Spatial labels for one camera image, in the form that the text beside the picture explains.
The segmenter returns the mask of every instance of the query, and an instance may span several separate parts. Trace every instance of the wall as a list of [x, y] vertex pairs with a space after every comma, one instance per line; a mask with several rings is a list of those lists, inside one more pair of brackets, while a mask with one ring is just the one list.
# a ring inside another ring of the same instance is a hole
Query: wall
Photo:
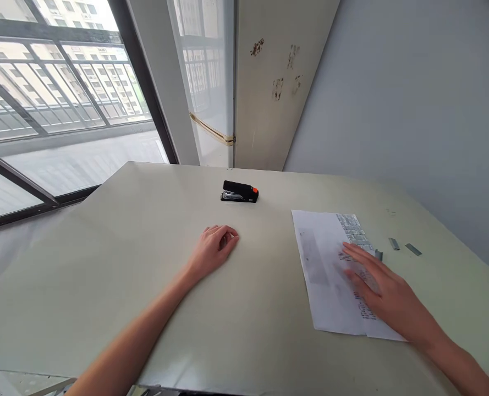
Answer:
[[396, 182], [489, 265], [489, 0], [342, 0], [284, 170]]

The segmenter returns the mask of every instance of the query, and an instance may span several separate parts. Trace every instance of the white paper sheet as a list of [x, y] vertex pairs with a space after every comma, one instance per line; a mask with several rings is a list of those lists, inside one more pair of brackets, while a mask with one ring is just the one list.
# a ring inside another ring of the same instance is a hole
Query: white paper sheet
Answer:
[[378, 291], [367, 270], [342, 252], [343, 242], [351, 242], [374, 255], [356, 216], [292, 210], [292, 218], [314, 328], [404, 341], [369, 309], [343, 273], [351, 268]]

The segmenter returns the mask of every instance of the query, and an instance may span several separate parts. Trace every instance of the black stapler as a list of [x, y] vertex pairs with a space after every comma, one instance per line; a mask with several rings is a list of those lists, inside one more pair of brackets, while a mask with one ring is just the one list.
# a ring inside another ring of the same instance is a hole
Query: black stapler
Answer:
[[225, 180], [222, 185], [224, 191], [221, 194], [221, 201], [234, 202], [257, 202], [259, 190], [249, 184], [236, 183]]

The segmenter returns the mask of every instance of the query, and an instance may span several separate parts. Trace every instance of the left hand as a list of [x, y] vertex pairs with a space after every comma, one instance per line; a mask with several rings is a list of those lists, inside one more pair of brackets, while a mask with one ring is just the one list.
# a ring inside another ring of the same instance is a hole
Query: left hand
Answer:
[[193, 282], [199, 282], [224, 264], [239, 238], [237, 231], [228, 225], [206, 227], [186, 265]]

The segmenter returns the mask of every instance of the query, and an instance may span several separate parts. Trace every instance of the table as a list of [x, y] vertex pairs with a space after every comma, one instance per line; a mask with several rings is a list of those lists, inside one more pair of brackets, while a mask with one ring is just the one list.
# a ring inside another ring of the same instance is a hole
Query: table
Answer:
[[[225, 179], [257, 187], [257, 203], [220, 201]], [[77, 377], [185, 264], [203, 229], [230, 224], [239, 245], [171, 318], [142, 386], [453, 394], [407, 343], [313, 329], [291, 209], [356, 214], [386, 264], [489, 374], [489, 267], [400, 189], [329, 175], [134, 162], [0, 276], [0, 370]], [[392, 250], [388, 237], [402, 249]]]

